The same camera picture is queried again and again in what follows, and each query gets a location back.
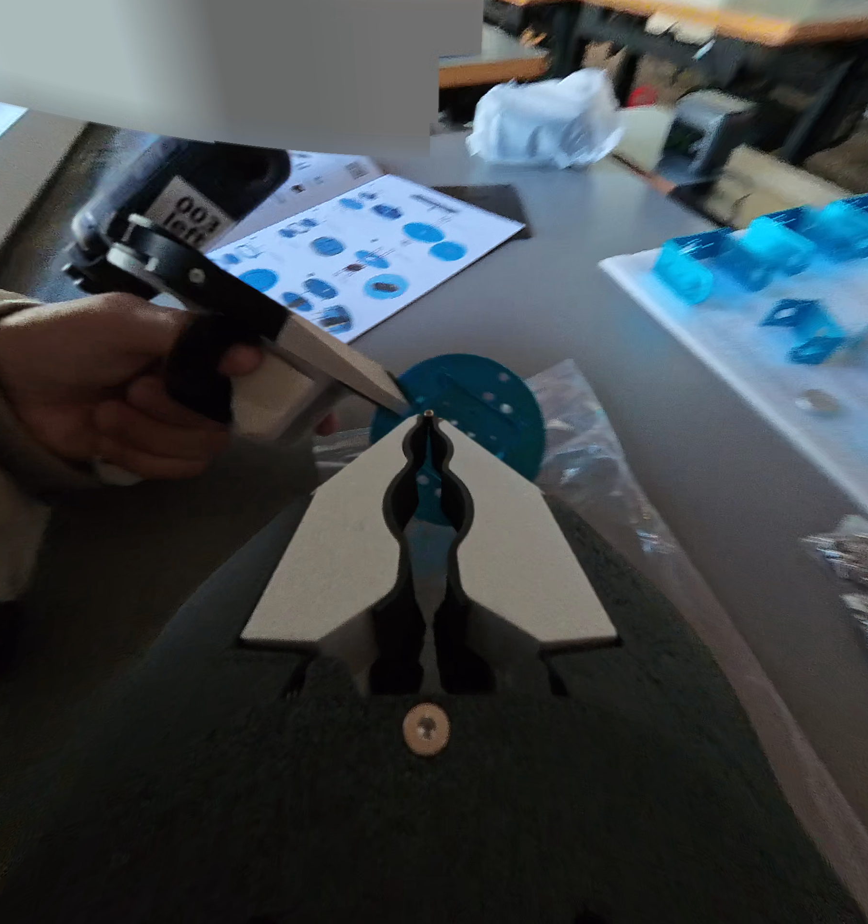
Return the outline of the grey desk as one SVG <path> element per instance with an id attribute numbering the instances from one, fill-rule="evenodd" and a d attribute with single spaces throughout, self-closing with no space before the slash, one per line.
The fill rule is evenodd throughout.
<path id="1" fill-rule="evenodd" d="M 845 501 L 597 268 L 700 223 L 610 164 L 392 165 L 514 183 L 532 237 L 360 347 L 574 360 L 740 628 L 556 504 L 623 642 L 554 658 L 562 692 L 435 695 L 424 758 L 416 697 L 227 644 L 309 445 L 60 494 L 0 684 L 0 922 L 868 922 L 868 658 L 799 545 Z"/>

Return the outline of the person's left hand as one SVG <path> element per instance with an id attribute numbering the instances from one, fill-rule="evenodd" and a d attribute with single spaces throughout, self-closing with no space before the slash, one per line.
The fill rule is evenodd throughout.
<path id="1" fill-rule="evenodd" d="M 165 387 L 164 362 L 190 319 L 123 294 L 25 308 L 0 320 L 0 388 L 52 456 L 138 479 L 191 478 L 232 437 Z"/>

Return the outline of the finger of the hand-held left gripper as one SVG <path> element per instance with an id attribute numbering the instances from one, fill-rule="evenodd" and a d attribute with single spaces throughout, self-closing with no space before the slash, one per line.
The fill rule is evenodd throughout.
<path id="1" fill-rule="evenodd" d="M 342 391 L 400 413 L 409 400 L 381 365 L 298 315 L 264 315 L 273 356 L 263 367 L 263 405 L 271 420 L 321 420 Z"/>

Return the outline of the white crumpled wrap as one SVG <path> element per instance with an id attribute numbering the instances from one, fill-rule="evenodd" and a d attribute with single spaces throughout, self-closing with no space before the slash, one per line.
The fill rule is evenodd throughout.
<path id="1" fill-rule="evenodd" d="M 478 102 L 466 138 L 471 156 L 507 167 L 589 167 L 625 133 L 607 73 L 581 68 L 564 78 L 508 82 Z"/>

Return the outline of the grey timer with green display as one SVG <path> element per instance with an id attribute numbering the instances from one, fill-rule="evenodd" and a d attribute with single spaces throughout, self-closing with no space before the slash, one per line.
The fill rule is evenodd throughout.
<path id="1" fill-rule="evenodd" d="M 748 138 L 756 104 L 720 90 L 694 90 L 676 103 L 657 174 L 677 187 L 718 177 Z"/>

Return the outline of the clear plastic bag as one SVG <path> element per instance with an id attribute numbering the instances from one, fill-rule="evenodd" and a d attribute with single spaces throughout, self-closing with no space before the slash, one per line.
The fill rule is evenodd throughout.
<path id="1" fill-rule="evenodd" d="M 297 715 L 297 909 L 340 922 L 868 922 L 868 834 L 702 584 L 567 360 L 532 377 L 541 486 L 624 644 L 557 658 L 555 692 L 440 699 L 438 757 L 396 701 L 313 669 Z"/>

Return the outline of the white foam tray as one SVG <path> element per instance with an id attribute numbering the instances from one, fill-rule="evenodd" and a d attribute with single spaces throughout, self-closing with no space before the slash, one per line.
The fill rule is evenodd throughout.
<path id="1" fill-rule="evenodd" d="M 757 293 L 720 273 L 712 295 L 691 306 L 653 273 L 658 256 L 650 249 L 598 267 L 868 515 L 868 339 L 854 343 L 868 327 L 868 259 L 822 261 Z M 790 332 L 759 325 L 787 297 L 821 301 L 850 341 L 824 364 L 789 362 Z M 799 410 L 795 399 L 808 389 L 833 395 L 841 413 Z"/>

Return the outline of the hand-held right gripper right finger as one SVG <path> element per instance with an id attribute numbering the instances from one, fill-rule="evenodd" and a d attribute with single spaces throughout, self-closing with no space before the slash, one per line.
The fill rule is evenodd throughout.
<path id="1" fill-rule="evenodd" d="M 434 463 L 455 531 L 434 619 L 445 690 L 551 690 L 549 657 L 619 644 L 539 488 L 440 418 Z"/>

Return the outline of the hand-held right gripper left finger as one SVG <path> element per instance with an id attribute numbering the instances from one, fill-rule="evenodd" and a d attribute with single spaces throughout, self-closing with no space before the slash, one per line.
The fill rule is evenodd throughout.
<path id="1" fill-rule="evenodd" d="M 396 590 L 402 558 L 403 528 L 384 503 L 398 478 L 416 487 L 413 443 L 426 435 L 423 417 L 407 419 L 312 493 L 241 632 L 245 646 L 337 660 L 370 691 L 372 611 Z"/>

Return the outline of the small blue angled bracket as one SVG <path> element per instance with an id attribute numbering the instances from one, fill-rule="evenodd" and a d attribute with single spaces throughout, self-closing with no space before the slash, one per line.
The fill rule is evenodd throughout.
<path id="1" fill-rule="evenodd" d="M 799 365 L 824 364 L 849 340 L 843 327 L 816 299 L 782 298 L 772 305 L 759 325 L 789 331 L 793 341 L 788 361 Z"/>

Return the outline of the white instruction booklet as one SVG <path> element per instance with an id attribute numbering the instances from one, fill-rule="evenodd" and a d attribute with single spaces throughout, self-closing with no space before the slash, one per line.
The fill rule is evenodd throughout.
<path id="1" fill-rule="evenodd" d="M 365 156 L 289 157 L 288 181 L 207 257 L 344 343 L 530 235 L 510 185 L 431 189 Z"/>

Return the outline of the pile of screw bags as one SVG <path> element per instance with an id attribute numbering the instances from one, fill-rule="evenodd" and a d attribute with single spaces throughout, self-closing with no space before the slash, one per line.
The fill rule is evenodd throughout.
<path id="1" fill-rule="evenodd" d="M 802 537 L 801 546 L 833 578 L 868 650 L 868 519 L 845 515 L 832 528 Z"/>

